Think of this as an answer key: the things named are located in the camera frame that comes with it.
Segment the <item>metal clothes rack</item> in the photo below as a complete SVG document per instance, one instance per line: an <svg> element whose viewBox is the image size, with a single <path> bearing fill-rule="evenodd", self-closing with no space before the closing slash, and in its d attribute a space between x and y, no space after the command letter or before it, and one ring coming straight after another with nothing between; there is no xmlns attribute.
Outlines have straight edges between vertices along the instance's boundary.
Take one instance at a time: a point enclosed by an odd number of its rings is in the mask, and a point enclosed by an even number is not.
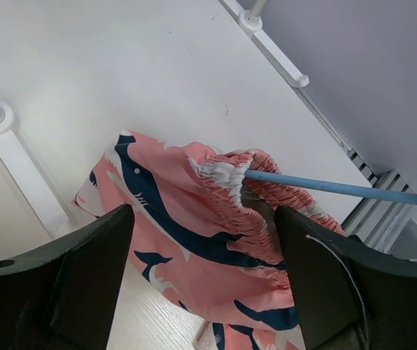
<svg viewBox="0 0 417 350"><path fill-rule="evenodd" d="M309 84L309 77L263 31L261 14L266 1L255 1L250 9L244 9L237 1L221 1L220 4L292 88L301 89ZM12 108L0 101L0 161L48 236L55 239L60 236L58 231L67 225L69 216L29 156L28 149L20 142L19 130L19 119Z"/></svg>

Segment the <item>blue wire hanger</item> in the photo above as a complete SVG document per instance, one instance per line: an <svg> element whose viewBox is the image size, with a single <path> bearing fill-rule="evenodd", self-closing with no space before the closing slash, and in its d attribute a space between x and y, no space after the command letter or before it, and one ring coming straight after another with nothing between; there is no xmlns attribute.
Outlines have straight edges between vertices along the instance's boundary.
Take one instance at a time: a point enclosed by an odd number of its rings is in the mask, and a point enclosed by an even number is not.
<svg viewBox="0 0 417 350"><path fill-rule="evenodd" d="M336 193L340 195L349 195L358 198L369 198L380 201L405 203L417 206L417 194L409 192L381 190L373 187L362 187L351 184L327 182L317 179L306 179L298 176L274 174L264 171L255 171L251 169L245 172L245 177L257 181L291 185L309 190L318 190L327 193Z"/></svg>

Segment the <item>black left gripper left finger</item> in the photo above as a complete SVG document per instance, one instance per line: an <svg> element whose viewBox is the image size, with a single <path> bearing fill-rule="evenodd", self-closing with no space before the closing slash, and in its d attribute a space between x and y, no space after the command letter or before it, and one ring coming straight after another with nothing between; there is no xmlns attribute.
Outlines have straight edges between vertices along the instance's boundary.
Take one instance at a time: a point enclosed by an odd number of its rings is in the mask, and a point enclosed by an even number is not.
<svg viewBox="0 0 417 350"><path fill-rule="evenodd" d="M134 226L129 205L0 261L0 349L105 349Z"/></svg>

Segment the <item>pink shark print shorts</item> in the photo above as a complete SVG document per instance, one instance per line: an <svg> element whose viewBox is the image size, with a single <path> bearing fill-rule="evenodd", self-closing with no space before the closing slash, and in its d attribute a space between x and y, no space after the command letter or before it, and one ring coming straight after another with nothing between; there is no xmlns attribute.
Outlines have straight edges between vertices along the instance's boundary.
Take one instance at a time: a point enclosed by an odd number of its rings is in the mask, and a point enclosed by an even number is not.
<svg viewBox="0 0 417 350"><path fill-rule="evenodd" d="M132 207L130 262L166 299L208 322L199 349L303 349L273 212L288 206L342 228L306 190L249 180L250 169L278 173L259 149L222 153L123 131L73 202L94 217Z"/></svg>

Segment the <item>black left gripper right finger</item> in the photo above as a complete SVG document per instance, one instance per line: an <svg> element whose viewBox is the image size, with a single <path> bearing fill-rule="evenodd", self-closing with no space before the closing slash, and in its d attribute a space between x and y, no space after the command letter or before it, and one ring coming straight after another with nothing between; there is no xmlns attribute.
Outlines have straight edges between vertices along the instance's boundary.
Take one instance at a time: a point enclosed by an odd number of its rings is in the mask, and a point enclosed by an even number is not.
<svg viewBox="0 0 417 350"><path fill-rule="evenodd" d="M417 259L376 251L287 206L274 221L307 349L417 349Z"/></svg>

